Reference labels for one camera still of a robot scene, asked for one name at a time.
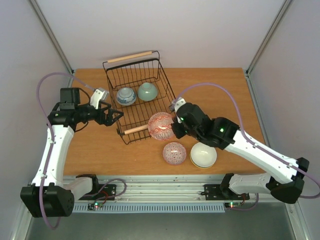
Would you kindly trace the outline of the red patterned bowl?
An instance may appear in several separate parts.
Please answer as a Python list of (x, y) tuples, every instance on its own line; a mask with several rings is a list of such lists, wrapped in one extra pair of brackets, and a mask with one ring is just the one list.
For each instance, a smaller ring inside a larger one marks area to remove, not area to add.
[(167, 112), (157, 112), (148, 121), (149, 135), (159, 141), (166, 141), (174, 136), (172, 130), (173, 116)]

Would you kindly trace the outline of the blue floral bowl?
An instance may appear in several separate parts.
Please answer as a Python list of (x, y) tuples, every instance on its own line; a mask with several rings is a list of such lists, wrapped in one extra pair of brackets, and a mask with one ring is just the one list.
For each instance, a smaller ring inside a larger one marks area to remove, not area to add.
[(137, 100), (137, 95), (130, 87), (123, 87), (117, 91), (116, 101), (122, 106), (130, 106)]

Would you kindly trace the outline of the celadon green bowl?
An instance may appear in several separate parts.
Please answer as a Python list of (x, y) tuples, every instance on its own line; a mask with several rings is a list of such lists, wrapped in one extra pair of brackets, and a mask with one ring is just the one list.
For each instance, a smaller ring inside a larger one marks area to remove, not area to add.
[(154, 84), (150, 82), (144, 82), (139, 86), (137, 95), (140, 100), (149, 102), (157, 97), (158, 89)]

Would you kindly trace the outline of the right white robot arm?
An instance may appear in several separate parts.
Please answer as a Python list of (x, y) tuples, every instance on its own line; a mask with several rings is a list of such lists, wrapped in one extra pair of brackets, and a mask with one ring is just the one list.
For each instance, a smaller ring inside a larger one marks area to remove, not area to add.
[(287, 157), (257, 141), (236, 123), (225, 117), (210, 118), (198, 105), (174, 102), (170, 110), (175, 113), (172, 123), (174, 135), (186, 135), (213, 148), (238, 155), (260, 169), (263, 174), (239, 175), (227, 173), (219, 185), (220, 195), (230, 200), (242, 194), (270, 194), (276, 200), (294, 204), (304, 188), (304, 176), (309, 161)]

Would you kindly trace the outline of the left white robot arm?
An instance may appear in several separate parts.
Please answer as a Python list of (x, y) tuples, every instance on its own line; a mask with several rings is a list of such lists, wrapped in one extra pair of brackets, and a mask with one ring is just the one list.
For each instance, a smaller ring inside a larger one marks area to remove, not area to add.
[(109, 92), (97, 88), (88, 103), (81, 103), (79, 87), (61, 88), (60, 101), (47, 117), (47, 139), (41, 163), (31, 184), (21, 189), (20, 198), (34, 218), (68, 217), (75, 201), (96, 199), (101, 193), (95, 174), (78, 175), (64, 185), (63, 175), (70, 143), (79, 123), (94, 121), (112, 126), (123, 113), (105, 100)]

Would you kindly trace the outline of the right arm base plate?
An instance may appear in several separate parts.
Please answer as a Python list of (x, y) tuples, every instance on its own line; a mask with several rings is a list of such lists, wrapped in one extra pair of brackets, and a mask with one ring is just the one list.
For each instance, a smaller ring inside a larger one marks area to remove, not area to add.
[(200, 195), (205, 196), (207, 201), (240, 201), (250, 199), (250, 195), (248, 193), (237, 194), (231, 191), (228, 187), (220, 186), (219, 184), (205, 184)]

